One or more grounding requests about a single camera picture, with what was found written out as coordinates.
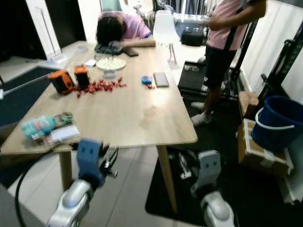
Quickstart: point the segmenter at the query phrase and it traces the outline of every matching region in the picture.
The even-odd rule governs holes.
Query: blue bucket
[[[283,152],[303,132],[303,105],[282,96],[270,96],[256,114],[252,139],[261,147]]]

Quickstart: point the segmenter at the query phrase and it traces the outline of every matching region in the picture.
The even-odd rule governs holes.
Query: door
[[[0,0],[0,9],[0,49],[11,55],[46,60],[26,1]]]
[[[59,46],[86,41],[78,0],[45,0]]]

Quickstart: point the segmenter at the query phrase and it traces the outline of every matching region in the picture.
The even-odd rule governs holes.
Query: black cable
[[[72,150],[75,150],[74,148],[76,148],[75,146],[77,144],[78,143],[72,143],[72,144],[69,144],[69,146],[72,147]],[[65,143],[57,144],[57,146],[61,146],[61,145],[66,145],[66,144]],[[22,181],[25,178],[25,176],[28,173],[28,171],[34,166],[34,164],[36,164],[44,156],[52,153],[54,151],[55,147],[49,149],[47,152],[45,152],[44,154],[42,154],[38,159],[36,159],[35,161],[33,161],[33,163],[22,173],[22,175],[21,175],[21,177],[20,177],[20,179],[18,181],[16,192],[15,192],[15,210],[16,210],[17,218],[18,218],[18,221],[19,221],[19,224],[20,224],[21,227],[27,227],[26,224],[25,224],[25,222],[24,222],[24,220],[23,220],[23,218],[22,218],[21,211],[20,211],[20,203],[19,203],[19,192],[20,192],[20,187],[21,187]]]
[[[109,168],[113,167],[114,163],[116,162],[116,160],[118,158],[118,152],[119,152],[119,148],[116,148],[112,157],[110,157],[110,159],[109,159],[109,162],[110,162]]]

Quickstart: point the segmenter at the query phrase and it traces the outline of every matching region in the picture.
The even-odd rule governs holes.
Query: black equipment
[[[190,29],[186,27],[182,32],[181,43],[188,46],[201,46],[203,38],[203,30],[201,28]]]
[[[95,52],[111,55],[120,55],[123,52],[123,48],[121,46],[102,46],[100,44],[97,44],[95,47]]]
[[[259,105],[256,111],[252,114],[253,116],[256,112],[264,105],[264,101],[268,96],[281,95],[288,96],[284,89],[281,87],[285,77],[287,76],[291,66],[298,57],[303,46],[303,22],[301,23],[297,33],[295,34],[293,40],[287,39],[284,42],[284,47],[280,52],[280,55],[271,70],[268,78],[262,74],[262,78],[265,81],[265,86],[261,91],[259,98]]]
[[[136,57],[139,55],[137,51],[130,47],[124,47],[123,52],[126,53],[129,57]]]

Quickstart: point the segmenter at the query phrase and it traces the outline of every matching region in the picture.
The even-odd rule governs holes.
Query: table leg
[[[69,189],[71,185],[71,152],[61,152],[59,153],[60,159],[60,169],[61,169],[61,179],[63,191]]]
[[[174,183],[172,180],[171,169],[170,169],[170,164],[169,164],[169,157],[167,154],[166,146],[165,145],[157,146],[157,151],[158,151],[158,155],[159,155],[159,162],[160,162],[166,190],[169,195],[169,201],[171,204],[171,208],[174,211],[174,213],[177,214],[178,209],[177,209],[176,194],[175,194]]]

